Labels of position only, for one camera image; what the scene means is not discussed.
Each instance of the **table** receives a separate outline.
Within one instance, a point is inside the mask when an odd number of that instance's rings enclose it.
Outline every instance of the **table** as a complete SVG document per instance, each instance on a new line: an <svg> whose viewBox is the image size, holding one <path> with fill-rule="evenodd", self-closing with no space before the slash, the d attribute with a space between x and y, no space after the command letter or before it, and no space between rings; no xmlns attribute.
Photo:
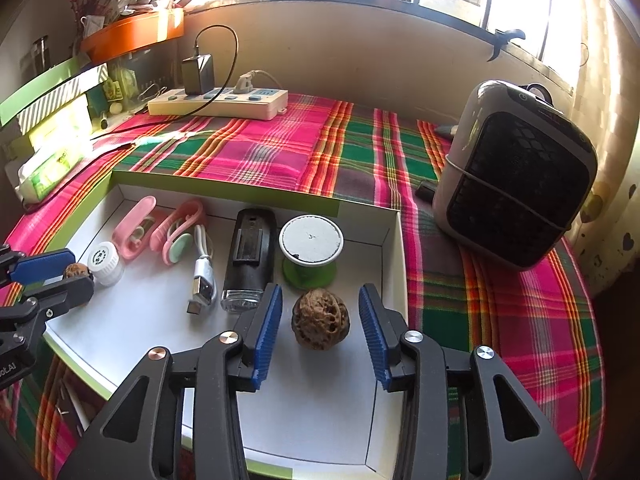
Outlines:
<svg viewBox="0 0 640 480"><path fill-rule="evenodd" d="M434 224L431 206L414 197L424 178L436 180L450 144L434 125L348 102L290 94L289 111L272 121L183 118L105 137L114 144L177 132L160 144L124 148L82 167L54 200L25 216L8 237L14 250L42 252L88 191L114 168L241 182L333 196L401 211L409 326L443 346L496 349L551 420L585 478L602 437L604 380L591 303L562 240L534 269L514 272L459 246ZM2 291L11 304L19 287ZM74 381L45 345L36 373L0 392L0 415L34 467L53 479L74 446L55 409L57 384ZM102 400L82 384L81 397ZM458 421L454 403L450 418ZM451 438L456 431L451 431ZM450 453L450 478L460 457ZM182 477L193 475L185 452Z"/></svg>

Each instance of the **bolt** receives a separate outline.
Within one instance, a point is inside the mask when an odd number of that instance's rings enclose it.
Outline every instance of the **bolt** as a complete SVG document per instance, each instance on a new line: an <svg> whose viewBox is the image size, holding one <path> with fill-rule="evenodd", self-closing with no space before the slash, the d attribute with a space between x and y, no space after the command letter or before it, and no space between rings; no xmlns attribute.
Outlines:
<svg viewBox="0 0 640 480"><path fill-rule="evenodd" d="M220 334L220 342L224 343L225 345L230 345L231 343L235 343L236 341L238 341L238 339L240 338L240 336L236 333L236 332L223 332L222 334Z"/></svg>
<svg viewBox="0 0 640 480"><path fill-rule="evenodd" d="M157 346L149 350L149 353L147 355L152 361L159 361L160 359L164 359L166 357L166 350L161 346Z"/></svg>
<svg viewBox="0 0 640 480"><path fill-rule="evenodd" d="M479 346L476 348L476 354L481 359L493 359L495 352L494 349L489 346Z"/></svg>
<svg viewBox="0 0 640 480"><path fill-rule="evenodd" d="M424 339L424 336L422 335L422 332L418 332L417 330L407 330L404 333L404 338L409 343L419 343Z"/></svg>

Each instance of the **blue gripper pad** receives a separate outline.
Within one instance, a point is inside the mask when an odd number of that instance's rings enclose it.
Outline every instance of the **blue gripper pad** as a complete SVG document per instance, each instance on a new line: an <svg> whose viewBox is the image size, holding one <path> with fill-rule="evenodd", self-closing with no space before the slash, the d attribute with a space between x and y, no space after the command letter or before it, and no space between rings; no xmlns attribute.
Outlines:
<svg viewBox="0 0 640 480"><path fill-rule="evenodd" d="M271 300L267 308L267 314L258 335L254 354L254 373L251 381L256 390L260 389L262 381L267 378L273 346L276 343L280 317L282 316L282 289L276 285L271 295Z"/></svg>
<svg viewBox="0 0 640 480"><path fill-rule="evenodd" d="M18 261L10 273L12 282L29 285L62 276L66 266L74 264L76 256L69 249L29 256Z"/></svg>
<svg viewBox="0 0 640 480"><path fill-rule="evenodd" d="M364 337L369 347L369 355L376 379L380 381L385 390L391 386L391 373L388 365L388 347L380 328L378 315L373 307L369 291L362 286L358 295L358 310L360 321L364 330Z"/></svg>

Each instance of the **white bottle cap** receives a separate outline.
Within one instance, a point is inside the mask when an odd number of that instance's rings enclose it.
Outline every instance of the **white bottle cap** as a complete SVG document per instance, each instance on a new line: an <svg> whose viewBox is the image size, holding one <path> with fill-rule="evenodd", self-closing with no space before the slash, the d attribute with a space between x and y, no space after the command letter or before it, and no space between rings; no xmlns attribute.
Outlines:
<svg viewBox="0 0 640 480"><path fill-rule="evenodd" d="M342 251L340 228L328 218L303 215L289 220L280 231L284 255L302 267L321 267L334 261Z"/></svg>
<svg viewBox="0 0 640 480"><path fill-rule="evenodd" d="M111 242L96 245L89 253L88 265L94 278L103 286L115 285L124 273L124 264Z"/></svg>

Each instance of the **black heater grille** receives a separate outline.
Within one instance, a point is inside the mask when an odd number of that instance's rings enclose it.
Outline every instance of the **black heater grille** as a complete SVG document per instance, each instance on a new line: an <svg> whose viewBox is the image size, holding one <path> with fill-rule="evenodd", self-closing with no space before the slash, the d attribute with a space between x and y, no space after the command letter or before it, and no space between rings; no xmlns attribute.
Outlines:
<svg viewBox="0 0 640 480"><path fill-rule="evenodd" d="M590 173L571 152L507 112L491 115L465 168L564 227L591 187ZM462 176L447 219L462 236L519 266L530 267L564 233L513 200Z"/></svg>

